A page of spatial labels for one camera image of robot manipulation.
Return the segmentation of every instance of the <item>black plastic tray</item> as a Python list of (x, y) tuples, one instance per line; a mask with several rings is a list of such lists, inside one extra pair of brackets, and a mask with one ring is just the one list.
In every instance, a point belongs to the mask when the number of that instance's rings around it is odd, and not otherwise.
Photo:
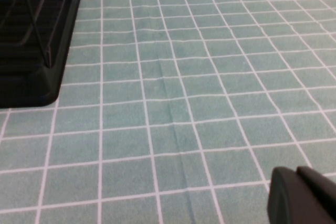
[[(40, 0), (29, 2), (36, 14)], [(79, 3), (44, 0), (36, 30), (14, 44), (32, 27), (26, 1), (0, 3), (0, 108), (44, 106), (57, 99)]]

